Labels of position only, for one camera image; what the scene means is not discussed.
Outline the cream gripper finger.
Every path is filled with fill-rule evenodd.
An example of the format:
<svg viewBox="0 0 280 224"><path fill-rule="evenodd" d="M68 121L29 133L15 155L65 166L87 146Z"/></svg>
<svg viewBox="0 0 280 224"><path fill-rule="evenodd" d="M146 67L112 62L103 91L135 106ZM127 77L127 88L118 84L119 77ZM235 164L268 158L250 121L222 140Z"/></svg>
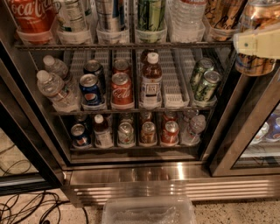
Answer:
<svg viewBox="0 0 280 224"><path fill-rule="evenodd" d="M259 58L280 59L280 24L236 33L234 49L238 53Z"/></svg>

